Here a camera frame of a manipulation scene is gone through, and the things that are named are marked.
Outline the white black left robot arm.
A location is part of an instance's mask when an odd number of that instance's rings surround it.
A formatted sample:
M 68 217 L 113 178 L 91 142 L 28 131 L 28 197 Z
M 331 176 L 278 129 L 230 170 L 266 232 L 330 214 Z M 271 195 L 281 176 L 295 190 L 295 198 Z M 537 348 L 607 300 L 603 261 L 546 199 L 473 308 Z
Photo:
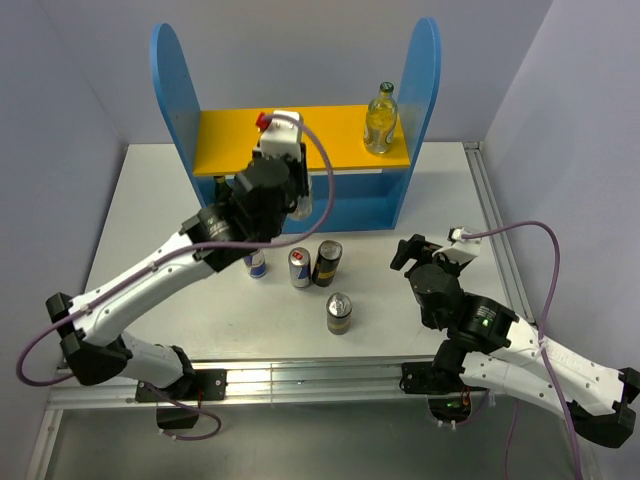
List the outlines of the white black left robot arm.
M 172 399 L 190 395 L 195 373 L 184 350 L 140 340 L 128 326 L 178 291 L 270 245 L 310 193 L 305 144 L 262 140 L 227 197 L 186 220 L 156 252 L 92 292 L 51 296 L 52 322 L 70 320 L 58 333 L 73 376 L 83 386 L 121 376 L 149 382 Z

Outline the blue silver Red Bull can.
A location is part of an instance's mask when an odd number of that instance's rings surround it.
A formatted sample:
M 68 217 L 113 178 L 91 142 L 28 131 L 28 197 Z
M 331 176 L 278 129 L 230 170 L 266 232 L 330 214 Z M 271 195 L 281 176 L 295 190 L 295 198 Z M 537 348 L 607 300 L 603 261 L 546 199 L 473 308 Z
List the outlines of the blue silver Red Bull can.
M 251 278 L 261 278 L 266 274 L 267 264 L 262 250 L 256 250 L 247 255 L 244 263 Z

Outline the clear yellow glass bottle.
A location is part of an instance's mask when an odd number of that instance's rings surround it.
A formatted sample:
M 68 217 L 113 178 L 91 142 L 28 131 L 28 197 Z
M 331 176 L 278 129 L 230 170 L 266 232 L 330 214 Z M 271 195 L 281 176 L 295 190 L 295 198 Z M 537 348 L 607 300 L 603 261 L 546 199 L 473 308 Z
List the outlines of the clear yellow glass bottle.
M 371 154 L 381 155 L 391 148 L 398 118 L 398 106 L 393 94 L 394 84 L 382 82 L 377 96 L 368 104 L 363 143 Z

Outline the clear bottle green cap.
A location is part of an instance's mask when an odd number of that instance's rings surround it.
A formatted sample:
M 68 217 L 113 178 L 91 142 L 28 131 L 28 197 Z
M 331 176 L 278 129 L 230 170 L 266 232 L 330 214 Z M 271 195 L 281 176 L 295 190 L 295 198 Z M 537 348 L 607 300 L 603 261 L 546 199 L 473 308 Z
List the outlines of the clear bottle green cap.
M 313 211 L 313 186 L 311 175 L 306 175 L 307 186 L 304 194 L 297 198 L 296 208 L 289 217 L 294 221 L 302 221 L 307 219 Z

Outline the black gold can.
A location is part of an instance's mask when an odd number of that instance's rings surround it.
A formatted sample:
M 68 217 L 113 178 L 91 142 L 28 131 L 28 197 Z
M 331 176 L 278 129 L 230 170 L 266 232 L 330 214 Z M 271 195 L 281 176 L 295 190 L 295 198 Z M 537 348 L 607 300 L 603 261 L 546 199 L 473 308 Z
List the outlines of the black gold can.
M 351 299 L 340 292 L 333 293 L 326 303 L 326 323 L 330 333 L 343 335 L 351 326 L 353 304 Z

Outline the black yellow can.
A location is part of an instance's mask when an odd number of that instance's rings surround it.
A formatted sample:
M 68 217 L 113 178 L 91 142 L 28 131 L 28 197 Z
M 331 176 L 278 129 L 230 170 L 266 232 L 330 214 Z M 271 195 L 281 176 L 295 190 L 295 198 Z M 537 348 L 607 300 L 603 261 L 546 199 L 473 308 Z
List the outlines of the black yellow can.
M 315 285 L 327 287 L 333 282 L 342 253 L 343 247 L 337 241 L 325 240 L 319 245 L 311 276 Z

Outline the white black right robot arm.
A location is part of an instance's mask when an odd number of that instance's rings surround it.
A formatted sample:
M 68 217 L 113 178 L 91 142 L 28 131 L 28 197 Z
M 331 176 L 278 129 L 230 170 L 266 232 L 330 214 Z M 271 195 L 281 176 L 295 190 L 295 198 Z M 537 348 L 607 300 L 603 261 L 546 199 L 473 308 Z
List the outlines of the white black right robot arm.
M 403 271 L 422 324 L 443 331 L 433 359 L 405 362 L 400 389 L 444 395 L 464 388 L 492 390 L 571 419 L 575 432 L 607 448 L 632 435 L 639 373 L 589 360 L 548 337 L 510 308 L 464 291 L 462 270 L 480 253 L 462 228 L 440 246 L 415 234 L 397 246 L 390 267 Z

